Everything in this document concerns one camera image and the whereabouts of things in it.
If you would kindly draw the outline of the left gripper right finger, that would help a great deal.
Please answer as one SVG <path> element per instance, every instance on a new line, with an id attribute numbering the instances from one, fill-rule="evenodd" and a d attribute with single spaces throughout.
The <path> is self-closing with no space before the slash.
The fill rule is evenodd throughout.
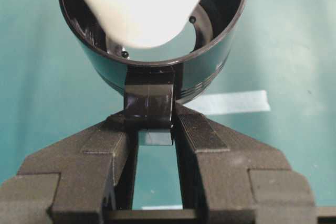
<path id="1" fill-rule="evenodd" d="M 182 203 L 203 223 L 316 223 L 307 179 L 284 154 L 176 104 Z"/>

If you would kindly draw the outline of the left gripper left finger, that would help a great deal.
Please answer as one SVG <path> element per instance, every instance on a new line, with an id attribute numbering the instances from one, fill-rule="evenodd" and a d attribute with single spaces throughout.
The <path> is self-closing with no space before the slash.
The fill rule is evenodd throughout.
<path id="1" fill-rule="evenodd" d="M 132 207 L 135 137 L 121 113 L 28 155 L 1 185 L 1 223 L 103 223 Z"/>

